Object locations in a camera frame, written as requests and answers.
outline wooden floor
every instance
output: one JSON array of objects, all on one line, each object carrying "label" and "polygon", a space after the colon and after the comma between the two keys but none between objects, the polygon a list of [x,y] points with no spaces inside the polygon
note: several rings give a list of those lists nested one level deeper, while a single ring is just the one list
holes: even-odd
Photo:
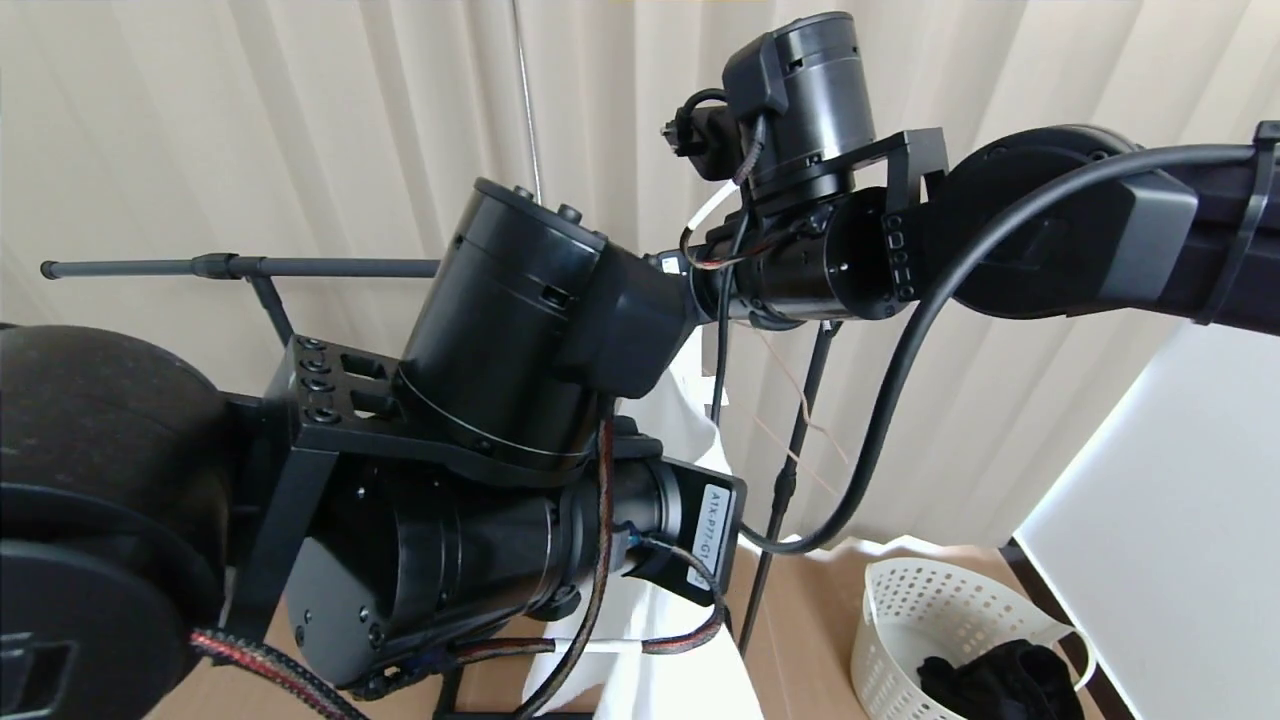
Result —
[{"label": "wooden floor", "polygon": [[[867,717],[849,680],[854,632],[861,607],[863,573],[868,562],[902,555],[927,555],[982,573],[1021,589],[996,550],[972,547],[910,550],[845,547],[828,557],[778,557],[773,561],[764,603],[746,656],[746,666],[768,720],[859,720]],[[730,592],[735,621],[746,612],[755,557],[739,551]],[[511,635],[540,634],[529,620],[513,623]],[[269,642],[297,653],[283,612]],[[529,659],[500,659],[468,667],[458,693],[460,710],[509,711],[520,705]],[[374,720],[428,720],[439,679],[424,682],[361,710]],[[590,710],[599,688],[580,697],[571,710]],[[1084,698],[1085,717],[1102,714]],[[223,720],[270,717],[303,720],[311,712],[284,691],[233,667],[202,665],[156,708],[152,720]]]}]

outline curtain fold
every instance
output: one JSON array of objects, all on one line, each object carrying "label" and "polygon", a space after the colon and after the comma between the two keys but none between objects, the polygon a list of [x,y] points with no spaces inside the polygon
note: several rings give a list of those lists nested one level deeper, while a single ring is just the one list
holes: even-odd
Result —
[{"label": "curtain fold", "polygon": [[[248,288],[54,283],[40,261],[439,256],[477,176],[567,202],[630,250],[669,249],[714,188],[660,126],[742,44],[829,9],[854,14],[878,133],[942,126],[952,163],[1034,126],[1156,146],[1245,141],[1280,117],[1271,0],[3,4],[4,319],[128,332],[256,392],[278,346]],[[300,332],[392,355],[429,288],[279,286]],[[814,420],[849,460],[905,319],[849,323],[835,342]],[[947,307],[851,532],[1004,542],[1175,324]],[[771,336],[796,377],[813,333]],[[762,527],[782,461],[771,434],[790,434],[797,395],[760,338],[731,336],[724,445]],[[820,523],[851,466],[818,433],[803,460],[786,532]]]}]

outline laundry basket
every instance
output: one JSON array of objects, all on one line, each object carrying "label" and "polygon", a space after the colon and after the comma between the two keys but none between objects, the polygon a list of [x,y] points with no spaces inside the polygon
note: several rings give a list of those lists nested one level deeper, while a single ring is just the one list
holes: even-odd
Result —
[{"label": "laundry basket", "polygon": [[1075,628],[964,568],[920,557],[883,560],[867,566],[850,665],[854,689],[872,720],[960,719],[920,689],[916,669],[925,657],[960,666],[1009,641],[1048,646],[1069,633],[1080,635],[1089,655],[1075,684],[1080,691],[1093,676],[1097,653]]}]

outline white cloth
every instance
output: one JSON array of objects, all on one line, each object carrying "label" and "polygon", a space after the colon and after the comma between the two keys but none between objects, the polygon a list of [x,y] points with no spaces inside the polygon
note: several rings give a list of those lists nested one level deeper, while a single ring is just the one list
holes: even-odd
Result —
[{"label": "white cloth", "polygon": [[[668,457],[730,473],[719,432],[690,398],[689,383],[667,370],[640,400],[623,401],[620,414],[635,418],[640,430],[662,441]],[[582,623],[582,607],[550,623],[545,637],[571,638]],[[708,614],[687,600],[635,578],[609,578],[594,638],[658,638],[687,633]],[[559,653],[541,655],[525,680],[527,698],[550,674]],[[733,717],[763,720],[760,703],[726,630],[681,655],[584,655],[564,685],[544,708],[552,711],[588,688],[604,683],[596,720]]]}]

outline label sticker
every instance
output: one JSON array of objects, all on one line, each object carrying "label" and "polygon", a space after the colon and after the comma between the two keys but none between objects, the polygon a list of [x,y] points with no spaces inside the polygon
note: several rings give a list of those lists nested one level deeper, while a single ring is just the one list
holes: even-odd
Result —
[{"label": "label sticker", "polygon": [[[724,541],[724,527],[728,524],[730,492],[718,486],[703,489],[703,509],[698,512],[698,527],[694,536],[694,555],[707,565],[712,574],[719,570],[719,551]],[[689,584],[704,591],[712,589],[698,570],[689,569]]]}]

